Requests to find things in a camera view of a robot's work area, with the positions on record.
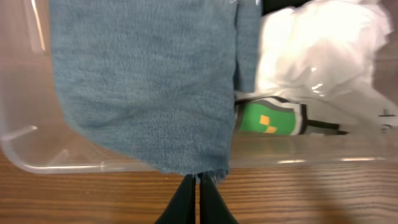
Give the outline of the white t-shirt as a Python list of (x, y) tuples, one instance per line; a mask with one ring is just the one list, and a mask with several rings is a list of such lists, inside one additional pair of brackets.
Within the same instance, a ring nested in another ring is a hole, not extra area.
[(377, 52), (393, 31), (380, 1), (309, 1), (262, 18), (255, 90), (236, 94), (237, 131), (345, 135), (384, 128), (397, 104), (374, 87)]

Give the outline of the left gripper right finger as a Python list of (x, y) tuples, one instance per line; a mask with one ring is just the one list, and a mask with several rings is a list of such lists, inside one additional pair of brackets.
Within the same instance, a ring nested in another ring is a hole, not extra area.
[(239, 224), (226, 206), (215, 183), (207, 173), (200, 177), (200, 223)]

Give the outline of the black garment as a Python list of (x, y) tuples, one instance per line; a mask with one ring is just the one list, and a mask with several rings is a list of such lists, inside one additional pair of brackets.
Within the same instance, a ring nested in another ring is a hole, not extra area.
[(281, 10), (286, 7), (300, 7), (310, 0), (262, 0), (262, 15)]

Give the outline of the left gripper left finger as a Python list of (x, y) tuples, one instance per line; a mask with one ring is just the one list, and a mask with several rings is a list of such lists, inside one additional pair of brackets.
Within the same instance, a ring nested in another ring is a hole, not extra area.
[(195, 224), (194, 175), (186, 175), (155, 224)]

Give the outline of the blue denim jeans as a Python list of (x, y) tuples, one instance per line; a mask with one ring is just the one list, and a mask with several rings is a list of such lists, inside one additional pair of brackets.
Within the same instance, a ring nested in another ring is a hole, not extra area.
[(262, 2), (53, 0), (49, 14), (72, 129), (162, 172), (228, 175), (234, 94), (254, 90)]

